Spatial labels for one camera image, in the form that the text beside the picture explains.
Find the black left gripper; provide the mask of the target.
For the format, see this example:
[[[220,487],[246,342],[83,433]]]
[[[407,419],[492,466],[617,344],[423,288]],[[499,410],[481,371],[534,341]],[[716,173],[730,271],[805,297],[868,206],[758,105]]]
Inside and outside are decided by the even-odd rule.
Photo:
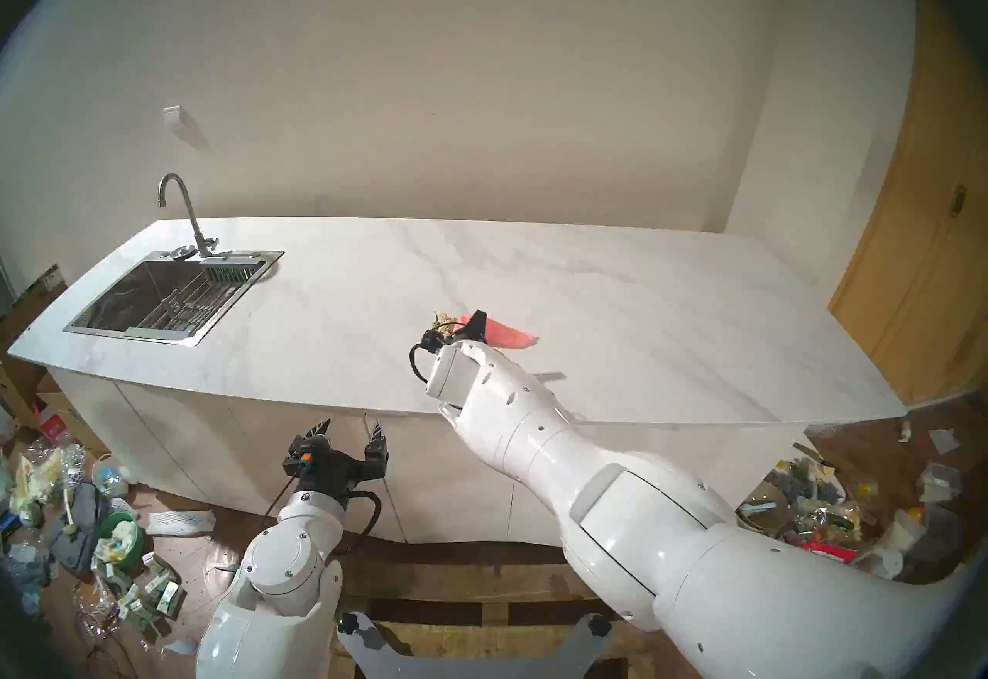
[[[306,431],[306,438],[299,439],[298,493],[319,493],[348,504],[357,485],[384,478],[386,438],[381,422],[374,421],[364,458],[358,460],[332,448],[327,434],[330,423],[331,419],[318,422]]]

